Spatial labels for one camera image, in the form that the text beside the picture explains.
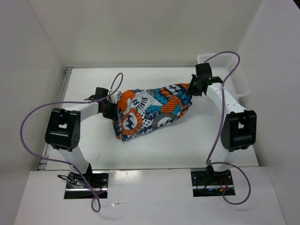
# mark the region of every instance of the white floor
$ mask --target white floor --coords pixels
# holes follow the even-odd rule
[[[189,169],[110,171],[108,198],[101,200],[100,213],[91,210],[91,199],[63,199],[66,182],[57,174],[67,171],[31,172],[15,225],[284,225],[268,169],[243,170],[252,192],[237,206],[221,196],[193,197]],[[238,202],[248,186],[236,169],[232,178],[237,195],[228,199]]]
[[[120,90],[151,89],[174,83],[189,83],[194,67],[163,68],[87,68],[73,69],[64,100],[83,100],[94,94],[96,87],[109,89],[114,77],[123,72]],[[213,75],[227,72],[214,69]],[[218,132],[221,112],[206,96],[193,97],[193,105],[177,122],[128,142],[116,139],[112,121],[101,114],[82,123],[80,147],[93,169],[156,169],[205,167],[206,157]],[[50,158],[63,159],[47,147]],[[222,153],[219,143],[214,157]],[[258,166],[249,147],[236,160],[239,166]],[[48,162],[46,170],[67,170],[68,166]]]

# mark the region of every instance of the patterned cloth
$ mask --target patterned cloth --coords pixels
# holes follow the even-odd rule
[[[189,83],[147,90],[127,90],[118,100],[118,119],[113,127],[126,141],[176,121],[191,106]]]

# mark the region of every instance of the white wall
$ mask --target white wall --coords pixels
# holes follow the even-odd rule
[[[22,147],[19,127],[34,107],[57,100],[64,68],[26,0],[0,1],[0,223],[13,224],[37,160]],[[42,153],[49,109],[26,124],[25,138]]]
[[[299,224],[300,10],[292,0],[264,0],[240,47],[257,112],[255,150],[271,178],[287,224]]]
[[[65,66],[190,65],[237,50],[261,0],[28,0]]]

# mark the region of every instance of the table surface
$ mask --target table surface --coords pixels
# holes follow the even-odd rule
[[[64,200],[67,171],[31,172],[15,225],[284,225],[285,221],[268,169],[244,167],[251,196],[242,205],[229,205],[221,196],[193,197],[189,169],[110,171],[108,198],[101,212],[90,208],[91,199]],[[239,202],[247,196],[243,175],[232,169]]]
[[[122,92],[152,89],[174,83],[189,83],[194,67],[77,68],[73,69],[64,100],[81,101],[94,94],[96,87],[109,89],[114,77],[123,72]],[[214,76],[226,71],[213,69]],[[169,126],[128,142],[116,139],[112,121],[101,114],[82,122],[80,148],[93,169],[160,169],[205,167],[205,160],[218,132],[221,112],[208,97],[193,97],[187,113]],[[222,153],[218,143],[213,157]],[[47,147],[50,158],[63,159]],[[236,160],[238,166],[258,166],[253,147]],[[68,166],[48,162],[46,170],[67,170]]]

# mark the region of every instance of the white laundry basket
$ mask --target white laundry basket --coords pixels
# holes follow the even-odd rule
[[[201,54],[197,56],[198,63],[203,63],[215,54]],[[223,53],[209,61],[213,72],[218,71],[217,75],[222,80],[229,74],[238,61],[238,57],[231,53]],[[241,65],[237,67],[234,73],[225,82],[226,89],[236,99],[242,96],[248,96],[251,93],[245,73]]]

